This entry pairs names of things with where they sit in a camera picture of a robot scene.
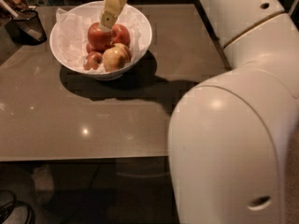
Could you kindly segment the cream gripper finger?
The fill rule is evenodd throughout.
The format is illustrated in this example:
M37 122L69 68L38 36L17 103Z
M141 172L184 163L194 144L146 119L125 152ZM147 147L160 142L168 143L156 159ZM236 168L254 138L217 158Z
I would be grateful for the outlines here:
M103 9L100 14L99 28L108 32L116 23L121 14L127 0L104 0Z

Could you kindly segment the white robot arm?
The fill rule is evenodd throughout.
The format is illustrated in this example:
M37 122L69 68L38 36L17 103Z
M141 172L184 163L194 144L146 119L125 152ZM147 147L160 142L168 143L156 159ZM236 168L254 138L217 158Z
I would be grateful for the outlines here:
M232 69L189 90L171 116L180 224L285 224L299 32L278 0L200 2Z

